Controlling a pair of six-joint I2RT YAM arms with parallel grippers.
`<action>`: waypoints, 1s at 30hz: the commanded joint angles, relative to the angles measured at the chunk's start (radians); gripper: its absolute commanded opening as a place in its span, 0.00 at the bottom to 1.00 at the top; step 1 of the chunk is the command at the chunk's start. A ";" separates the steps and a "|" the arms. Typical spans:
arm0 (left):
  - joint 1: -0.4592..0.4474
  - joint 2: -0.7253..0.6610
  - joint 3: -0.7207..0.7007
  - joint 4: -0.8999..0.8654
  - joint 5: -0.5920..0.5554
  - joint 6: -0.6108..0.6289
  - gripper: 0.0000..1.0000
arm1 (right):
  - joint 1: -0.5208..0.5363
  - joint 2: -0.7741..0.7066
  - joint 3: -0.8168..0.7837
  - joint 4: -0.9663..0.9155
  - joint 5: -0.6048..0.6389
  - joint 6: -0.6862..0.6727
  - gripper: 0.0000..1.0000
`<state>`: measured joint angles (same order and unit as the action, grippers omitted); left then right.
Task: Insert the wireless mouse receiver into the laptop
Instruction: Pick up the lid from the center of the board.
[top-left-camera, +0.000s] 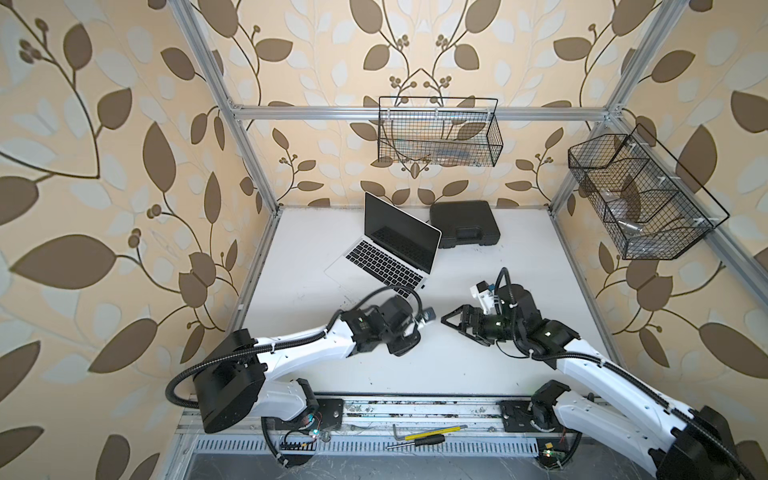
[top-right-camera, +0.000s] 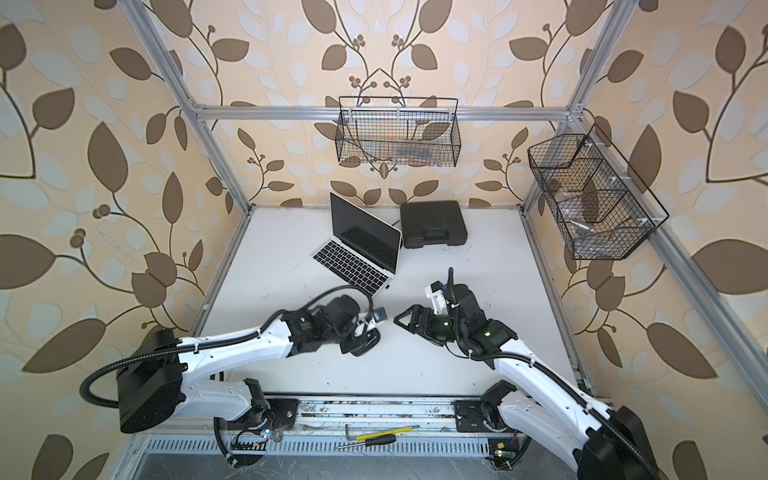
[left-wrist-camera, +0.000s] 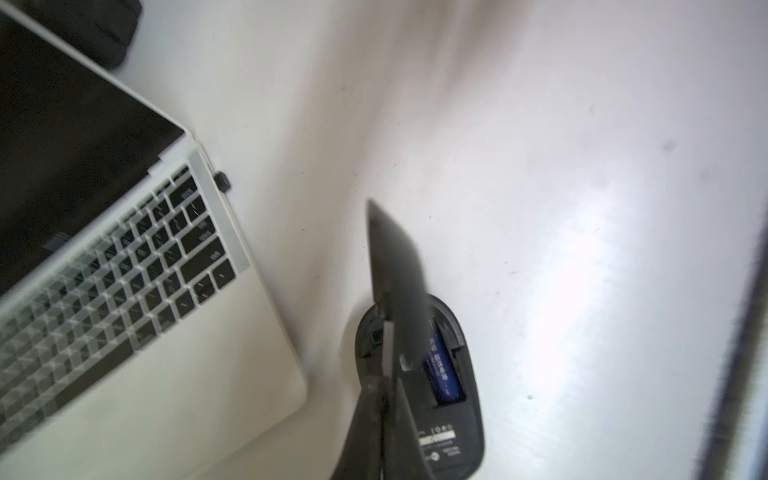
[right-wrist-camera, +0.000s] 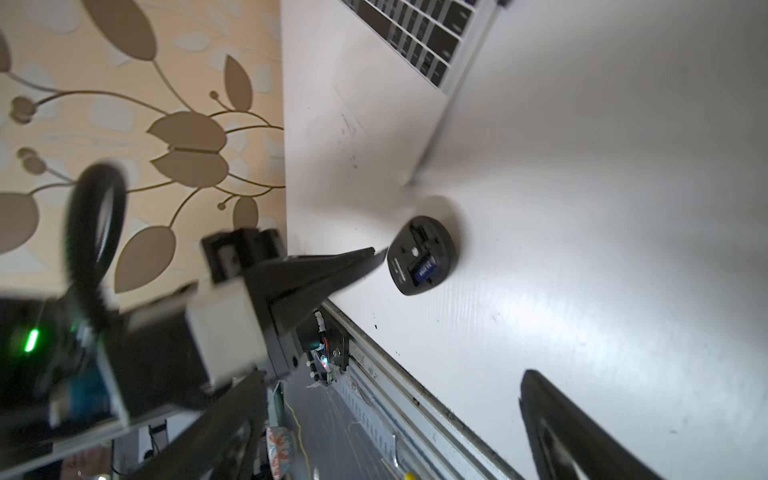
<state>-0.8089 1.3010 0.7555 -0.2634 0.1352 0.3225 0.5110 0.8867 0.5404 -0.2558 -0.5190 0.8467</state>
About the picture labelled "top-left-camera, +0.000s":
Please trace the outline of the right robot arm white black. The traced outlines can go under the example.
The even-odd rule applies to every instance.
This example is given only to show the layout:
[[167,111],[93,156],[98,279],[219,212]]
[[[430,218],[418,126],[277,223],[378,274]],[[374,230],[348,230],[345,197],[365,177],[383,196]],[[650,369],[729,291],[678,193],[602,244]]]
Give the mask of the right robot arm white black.
[[532,295],[501,269],[495,283],[481,281],[442,324],[483,346],[512,343],[521,360],[541,362],[601,398],[596,404],[550,380],[530,398],[532,424],[562,426],[611,448],[657,479],[751,479],[727,420],[673,399],[603,356],[564,323],[544,317]]

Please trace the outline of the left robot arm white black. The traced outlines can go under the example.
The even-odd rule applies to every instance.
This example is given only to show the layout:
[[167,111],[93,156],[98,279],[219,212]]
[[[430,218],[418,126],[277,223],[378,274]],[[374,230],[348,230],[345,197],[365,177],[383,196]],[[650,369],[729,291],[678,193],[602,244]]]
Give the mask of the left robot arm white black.
[[199,412],[207,434],[227,430],[254,415],[300,432],[318,424],[319,403],[308,380],[292,373],[316,363],[370,353],[378,346],[401,357],[435,320],[418,293],[396,285],[378,288],[324,326],[268,340],[247,329],[230,333],[202,362],[173,377],[165,398]]

